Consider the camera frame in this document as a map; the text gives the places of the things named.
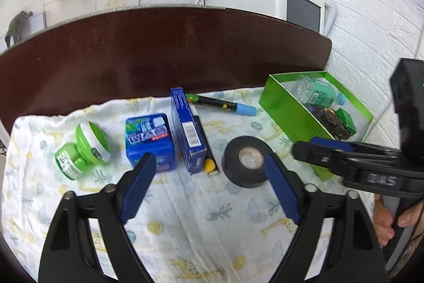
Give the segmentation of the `person's right hand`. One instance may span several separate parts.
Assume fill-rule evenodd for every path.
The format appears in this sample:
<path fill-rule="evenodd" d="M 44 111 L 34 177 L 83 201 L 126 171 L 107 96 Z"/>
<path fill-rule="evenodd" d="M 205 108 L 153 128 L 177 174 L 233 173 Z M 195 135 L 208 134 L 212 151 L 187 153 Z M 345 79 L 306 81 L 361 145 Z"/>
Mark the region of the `person's right hand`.
<path fill-rule="evenodd" d="M 395 235 L 395 230 L 392 227 L 394 219 L 391 211 L 384 206 L 382 196 L 375 194 L 372 220 L 379 244 L 382 246 L 386 246 Z M 420 236 L 423 233 L 423 201 L 406 210 L 398 218 L 397 223 L 401 228 L 415 225 L 413 237 Z"/>

